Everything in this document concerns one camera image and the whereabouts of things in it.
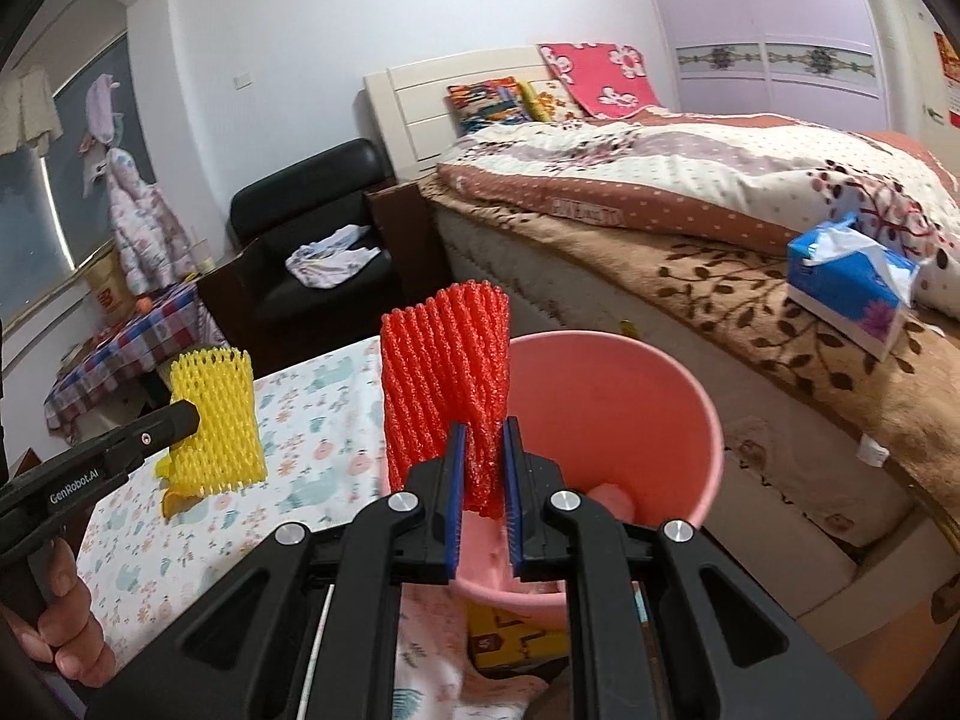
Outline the person's left hand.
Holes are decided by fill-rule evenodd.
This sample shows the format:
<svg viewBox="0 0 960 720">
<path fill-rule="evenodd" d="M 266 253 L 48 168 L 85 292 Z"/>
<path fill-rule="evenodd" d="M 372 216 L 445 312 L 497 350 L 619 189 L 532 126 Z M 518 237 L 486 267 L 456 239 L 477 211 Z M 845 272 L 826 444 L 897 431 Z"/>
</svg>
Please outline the person's left hand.
<svg viewBox="0 0 960 720">
<path fill-rule="evenodd" d="M 53 663 L 64 678 L 87 688 L 102 688 L 116 672 L 116 657 L 91 611 L 91 593 L 78 577 L 73 551 L 62 538 L 52 546 L 47 585 L 53 600 L 47 610 L 29 624 L 3 606 L 3 619 L 31 660 Z"/>
</svg>

